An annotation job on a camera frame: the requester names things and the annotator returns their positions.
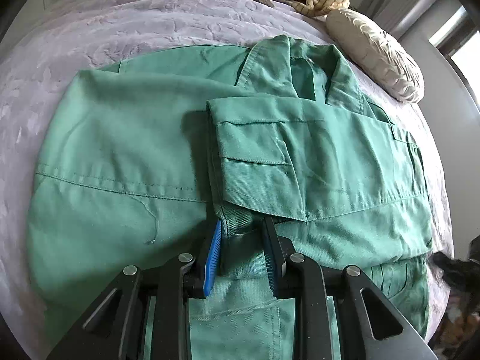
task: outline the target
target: mattress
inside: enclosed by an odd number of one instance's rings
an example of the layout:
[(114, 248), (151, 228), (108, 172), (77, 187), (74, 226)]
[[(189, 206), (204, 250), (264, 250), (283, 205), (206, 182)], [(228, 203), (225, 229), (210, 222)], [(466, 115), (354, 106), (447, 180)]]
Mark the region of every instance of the mattress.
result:
[[(282, 3), (253, 0), (58, 0), (36, 28), (0, 61), (0, 311), (32, 359), (50, 348), (42, 335), (45, 304), (30, 286), (26, 215), (35, 161), (49, 121), (79, 69), (155, 50), (193, 44), (252, 45), (279, 34), (333, 43), (322, 20)], [(351, 64), (362, 90), (419, 145), (433, 213), (433, 251), (453, 255), (443, 169), (416, 104), (401, 104)], [(428, 273), (431, 337), (449, 290)]]

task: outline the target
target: gray fabric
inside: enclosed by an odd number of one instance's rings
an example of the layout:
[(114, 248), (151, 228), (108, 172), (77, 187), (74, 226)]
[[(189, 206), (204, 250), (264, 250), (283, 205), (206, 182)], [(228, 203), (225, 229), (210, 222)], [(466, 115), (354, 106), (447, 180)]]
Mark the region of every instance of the gray fabric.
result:
[[(26, 212), (38, 150), (65, 88), (79, 69), (137, 54), (190, 44), (250, 45), (285, 34), (316, 44), (332, 41), (321, 21), (282, 3), (253, 0), (59, 0), (0, 62), (0, 310), (32, 359), (48, 348), (42, 337), (44, 305), (28, 279)], [(356, 66), (361, 89), (421, 148), (428, 183), (434, 251), (453, 243), (443, 169), (417, 105), (400, 104)], [(427, 338), (443, 314), (448, 289), (429, 274)]]

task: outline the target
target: green jacket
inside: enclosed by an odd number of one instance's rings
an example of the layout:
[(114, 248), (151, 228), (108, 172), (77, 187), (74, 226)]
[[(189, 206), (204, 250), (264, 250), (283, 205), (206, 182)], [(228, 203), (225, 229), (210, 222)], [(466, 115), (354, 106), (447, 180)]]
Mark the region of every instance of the green jacket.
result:
[(219, 217), (220, 276), (190, 301), (193, 358), (290, 359), (294, 301), (268, 286), (254, 226), (264, 214), (318, 263), (360, 266), (425, 334), (422, 156), (333, 45), (278, 36), (79, 72), (45, 138), (28, 220), (52, 344), (124, 266), (163, 264)]

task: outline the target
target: metal screw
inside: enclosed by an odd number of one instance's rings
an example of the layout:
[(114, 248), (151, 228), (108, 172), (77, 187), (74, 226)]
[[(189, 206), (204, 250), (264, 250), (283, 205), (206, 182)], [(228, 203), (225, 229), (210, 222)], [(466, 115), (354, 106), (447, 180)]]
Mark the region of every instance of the metal screw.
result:
[(350, 276), (358, 276), (360, 275), (360, 268), (358, 268), (356, 265), (349, 265), (346, 267), (346, 273), (348, 273)]
[(133, 276), (137, 273), (137, 267), (135, 265), (127, 265), (123, 268), (123, 274), (127, 276)]
[(290, 259), (294, 263), (303, 263), (305, 261), (305, 256), (301, 253), (293, 253), (290, 255)]
[(193, 259), (194, 257), (190, 253), (181, 253), (178, 255), (178, 261), (182, 263), (189, 263)]

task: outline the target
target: green garment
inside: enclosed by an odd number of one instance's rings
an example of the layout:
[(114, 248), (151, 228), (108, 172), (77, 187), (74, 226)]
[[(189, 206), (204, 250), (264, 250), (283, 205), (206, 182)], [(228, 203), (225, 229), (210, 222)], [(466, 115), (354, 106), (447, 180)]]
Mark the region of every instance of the green garment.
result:
[(278, 36), (79, 72), (40, 152), (28, 219), (52, 344), (124, 266), (163, 264), (219, 217), (220, 276), (190, 301), (193, 359), (290, 359), (294, 302), (272, 297), (262, 214), (318, 263), (363, 268), (425, 334), (421, 153), (333, 45)]

